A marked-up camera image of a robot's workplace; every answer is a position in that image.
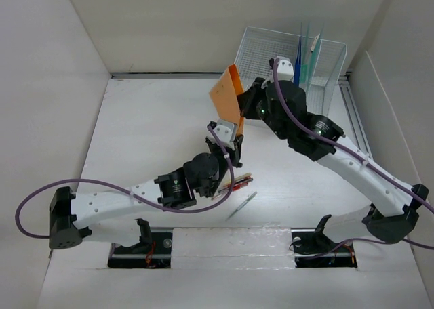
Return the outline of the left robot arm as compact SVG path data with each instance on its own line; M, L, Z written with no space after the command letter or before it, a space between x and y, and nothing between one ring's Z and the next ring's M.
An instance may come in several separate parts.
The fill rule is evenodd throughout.
M145 231L143 219L137 219L138 229L123 232L118 228L102 225L103 221L157 211L196 214L211 211L228 199L224 195L207 207L197 207L197 197L212 198L226 174L234 176L240 168L243 136L230 142L208 136L205 142L208 152L196 155L182 167L153 180L123 188L108 182L105 192L74 193L62 182L49 206L49 247L68 249L84 241L118 243L144 252L151 246L151 236Z

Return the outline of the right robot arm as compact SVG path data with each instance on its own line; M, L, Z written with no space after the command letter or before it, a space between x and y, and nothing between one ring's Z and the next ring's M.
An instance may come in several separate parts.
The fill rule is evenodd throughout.
M369 234L395 244L413 231L418 208L427 205L427 188L394 178L335 122L309 112L303 89L291 81L257 78L237 101L242 117L264 121L291 149L332 170L371 202L354 212L322 217L313 233L317 248L327 251L345 239Z

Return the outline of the green folder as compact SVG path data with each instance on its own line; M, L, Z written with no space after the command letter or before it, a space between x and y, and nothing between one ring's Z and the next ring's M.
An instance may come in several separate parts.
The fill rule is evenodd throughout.
M308 89L313 73L315 64L319 55L319 47L321 45L321 39L323 38L324 26L322 26L320 32L315 36L309 36L310 24L306 29L306 35L304 37L304 47L302 48L302 66L300 73L300 82Z

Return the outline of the orange folder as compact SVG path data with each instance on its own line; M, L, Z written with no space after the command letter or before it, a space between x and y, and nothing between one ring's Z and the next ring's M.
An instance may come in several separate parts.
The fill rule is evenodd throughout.
M238 125L236 136L243 134L244 118L241 116L237 97L243 93L243 85L235 64L230 65L210 90L210 98L220 119Z

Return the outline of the white green pen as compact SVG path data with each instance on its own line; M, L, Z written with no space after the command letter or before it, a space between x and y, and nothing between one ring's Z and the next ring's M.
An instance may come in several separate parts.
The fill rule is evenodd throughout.
M243 201L227 218L226 221L229 221L233 216L235 216L239 211L241 211L256 195L257 191L253 192L246 200Z

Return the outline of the blue folder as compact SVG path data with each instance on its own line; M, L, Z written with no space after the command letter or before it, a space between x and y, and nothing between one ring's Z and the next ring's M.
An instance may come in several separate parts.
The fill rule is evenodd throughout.
M300 34L298 38L298 49L296 54L296 60L294 63L294 85L298 87L300 85L300 73L302 66L302 34L303 34L303 23L300 24Z

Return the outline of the black red pen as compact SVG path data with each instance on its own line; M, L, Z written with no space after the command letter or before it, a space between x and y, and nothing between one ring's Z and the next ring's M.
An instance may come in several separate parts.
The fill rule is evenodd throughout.
M245 174L243 176L238 176L235 178L234 180L234 187L242 185L242 184L248 184L249 182L251 182L253 180L253 177L249 174ZM225 182L224 184L222 184L220 186L220 189L227 189L230 188L231 185L231 181Z

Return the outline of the red gel pen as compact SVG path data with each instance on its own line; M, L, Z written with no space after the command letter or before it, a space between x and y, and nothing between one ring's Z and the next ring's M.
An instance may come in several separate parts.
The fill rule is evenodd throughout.
M246 178L245 180L240 180L234 183L233 192L239 190L241 188L246 187L250 182L253 181L253 178ZM225 194L230 190L230 184L227 184L223 189L220 189L216 192L216 195Z

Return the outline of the yellow clear pen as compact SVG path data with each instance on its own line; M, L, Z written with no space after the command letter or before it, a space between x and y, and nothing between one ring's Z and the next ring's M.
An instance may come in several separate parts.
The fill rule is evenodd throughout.
M238 182L240 182L240 181L248 180L248 179L250 179L251 177L252 177L252 174L251 174L251 173L246 173L246 174L243 174L243 175L241 175L241 176L237 176L237 177L235 178L235 182L238 183Z

